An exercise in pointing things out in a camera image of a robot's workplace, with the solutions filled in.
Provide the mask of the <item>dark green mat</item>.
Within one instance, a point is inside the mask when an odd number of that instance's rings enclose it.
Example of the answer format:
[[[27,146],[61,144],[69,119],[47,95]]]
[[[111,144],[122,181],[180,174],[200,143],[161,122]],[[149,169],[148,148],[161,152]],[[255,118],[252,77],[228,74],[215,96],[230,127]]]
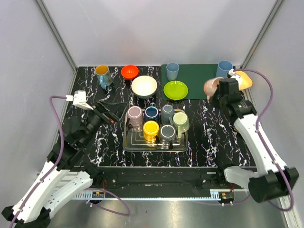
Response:
[[[181,64],[177,79],[188,87],[185,99],[206,99],[203,86],[209,79],[216,77],[218,64]]]

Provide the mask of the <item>light blue cup left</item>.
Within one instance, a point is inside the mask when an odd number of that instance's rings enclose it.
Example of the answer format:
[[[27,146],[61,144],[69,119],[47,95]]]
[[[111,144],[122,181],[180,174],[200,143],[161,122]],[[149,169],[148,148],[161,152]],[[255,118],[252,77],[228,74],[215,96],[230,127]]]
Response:
[[[166,75],[169,81],[176,80],[180,66],[177,63],[169,63],[166,66]]]

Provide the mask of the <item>blue-grey mug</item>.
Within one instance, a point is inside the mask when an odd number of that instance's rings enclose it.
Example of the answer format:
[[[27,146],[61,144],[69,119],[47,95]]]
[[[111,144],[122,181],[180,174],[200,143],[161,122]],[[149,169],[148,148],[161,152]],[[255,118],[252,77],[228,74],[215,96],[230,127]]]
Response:
[[[162,125],[173,125],[173,117],[174,117],[175,111],[172,105],[166,104],[161,109],[161,124]]]

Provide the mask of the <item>blue butterfly mug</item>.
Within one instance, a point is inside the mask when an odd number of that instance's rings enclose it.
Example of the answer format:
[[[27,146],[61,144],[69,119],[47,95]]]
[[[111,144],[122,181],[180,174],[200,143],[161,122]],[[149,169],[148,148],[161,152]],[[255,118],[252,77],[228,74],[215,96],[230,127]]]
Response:
[[[110,69],[107,65],[99,65],[95,68],[95,74],[99,80],[100,86],[106,89],[113,82]]]

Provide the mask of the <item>yellow mug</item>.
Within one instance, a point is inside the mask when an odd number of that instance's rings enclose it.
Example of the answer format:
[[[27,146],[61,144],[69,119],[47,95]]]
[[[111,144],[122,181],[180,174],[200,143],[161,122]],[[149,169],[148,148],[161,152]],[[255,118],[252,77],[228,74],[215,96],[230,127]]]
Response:
[[[144,125],[143,125],[143,135],[145,138],[145,141],[152,143],[157,141],[157,139],[159,138],[159,124],[156,121],[147,121]]]

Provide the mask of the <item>lime green plate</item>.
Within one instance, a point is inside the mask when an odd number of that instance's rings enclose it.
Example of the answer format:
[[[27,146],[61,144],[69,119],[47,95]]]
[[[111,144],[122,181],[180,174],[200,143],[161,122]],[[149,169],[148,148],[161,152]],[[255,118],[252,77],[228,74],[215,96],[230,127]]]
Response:
[[[184,82],[174,80],[166,83],[163,92],[169,100],[182,100],[188,95],[189,89]]]

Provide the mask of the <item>light blue cup right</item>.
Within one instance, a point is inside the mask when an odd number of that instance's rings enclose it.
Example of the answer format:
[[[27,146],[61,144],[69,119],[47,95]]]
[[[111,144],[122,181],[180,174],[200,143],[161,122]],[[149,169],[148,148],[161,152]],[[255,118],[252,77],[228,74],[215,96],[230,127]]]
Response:
[[[216,77],[227,77],[228,72],[233,68],[231,62],[222,60],[218,63]]]

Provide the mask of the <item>orange bowl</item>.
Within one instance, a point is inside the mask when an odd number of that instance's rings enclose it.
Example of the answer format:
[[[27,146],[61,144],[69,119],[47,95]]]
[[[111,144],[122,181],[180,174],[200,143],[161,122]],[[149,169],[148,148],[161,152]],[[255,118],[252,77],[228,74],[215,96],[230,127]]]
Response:
[[[126,65],[121,70],[121,75],[124,79],[133,80],[139,74],[139,68],[135,65]]]

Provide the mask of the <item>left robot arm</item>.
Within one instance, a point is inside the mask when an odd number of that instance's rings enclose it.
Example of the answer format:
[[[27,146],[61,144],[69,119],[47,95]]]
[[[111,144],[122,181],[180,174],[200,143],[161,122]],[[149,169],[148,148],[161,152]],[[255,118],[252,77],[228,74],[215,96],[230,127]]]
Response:
[[[85,163],[77,176],[60,190],[54,189],[84,156],[100,126],[120,121],[126,108],[126,102],[98,101],[88,108],[86,119],[72,116],[59,122],[60,139],[47,156],[39,176],[17,204],[2,211],[11,228],[46,228],[65,204],[85,190],[96,193],[85,198],[90,206],[103,199],[100,193],[109,192],[105,190],[104,172],[91,162]]]

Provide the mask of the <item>mauve mug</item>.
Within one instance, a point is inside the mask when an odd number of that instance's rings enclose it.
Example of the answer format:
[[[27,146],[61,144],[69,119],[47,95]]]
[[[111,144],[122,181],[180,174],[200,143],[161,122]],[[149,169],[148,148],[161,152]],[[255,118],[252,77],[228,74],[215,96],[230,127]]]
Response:
[[[139,127],[144,123],[143,111],[139,106],[131,106],[127,110],[127,121],[125,126],[128,128]]]

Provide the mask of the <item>navy blue mug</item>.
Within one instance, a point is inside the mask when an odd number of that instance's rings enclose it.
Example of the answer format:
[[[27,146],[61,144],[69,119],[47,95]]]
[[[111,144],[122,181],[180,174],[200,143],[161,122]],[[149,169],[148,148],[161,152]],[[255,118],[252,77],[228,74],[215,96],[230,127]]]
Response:
[[[144,121],[156,121],[159,122],[160,114],[159,110],[154,106],[149,106],[144,111]]]

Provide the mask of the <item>light green mug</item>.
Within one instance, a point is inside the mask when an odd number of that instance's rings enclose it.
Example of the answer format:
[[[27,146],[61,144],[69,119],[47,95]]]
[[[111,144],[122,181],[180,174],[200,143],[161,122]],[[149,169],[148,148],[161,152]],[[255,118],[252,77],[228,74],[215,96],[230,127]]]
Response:
[[[190,122],[188,116],[183,112],[178,112],[173,116],[173,126],[177,130],[177,137],[181,138],[182,133],[189,130]]]

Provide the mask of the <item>pink mug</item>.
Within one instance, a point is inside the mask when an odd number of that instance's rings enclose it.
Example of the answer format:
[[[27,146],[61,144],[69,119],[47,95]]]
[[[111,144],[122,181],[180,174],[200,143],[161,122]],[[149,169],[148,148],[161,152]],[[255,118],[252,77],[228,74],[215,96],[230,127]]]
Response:
[[[205,82],[203,90],[205,95],[207,96],[207,101],[209,102],[209,99],[214,95],[217,85],[219,84],[219,81],[223,79],[223,77],[216,77],[209,79]]]

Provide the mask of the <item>dark grey mug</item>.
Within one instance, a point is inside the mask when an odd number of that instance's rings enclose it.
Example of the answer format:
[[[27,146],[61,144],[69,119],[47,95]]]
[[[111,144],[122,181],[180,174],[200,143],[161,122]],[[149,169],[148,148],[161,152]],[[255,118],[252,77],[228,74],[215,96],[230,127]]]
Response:
[[[162,126],[159,132],[159,140],[164,147],[172,150],[173,143],[176,141],[176,129],[169,124]]]

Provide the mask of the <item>white grey bowl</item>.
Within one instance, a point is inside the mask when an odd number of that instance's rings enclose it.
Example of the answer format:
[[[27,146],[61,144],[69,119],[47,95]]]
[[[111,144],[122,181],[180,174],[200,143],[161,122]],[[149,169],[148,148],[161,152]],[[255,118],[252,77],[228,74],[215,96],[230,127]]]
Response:
[[[151,76],[139,76],[131,83],[133,93],[141,99],[152,97],[157,90],[157,81]]]

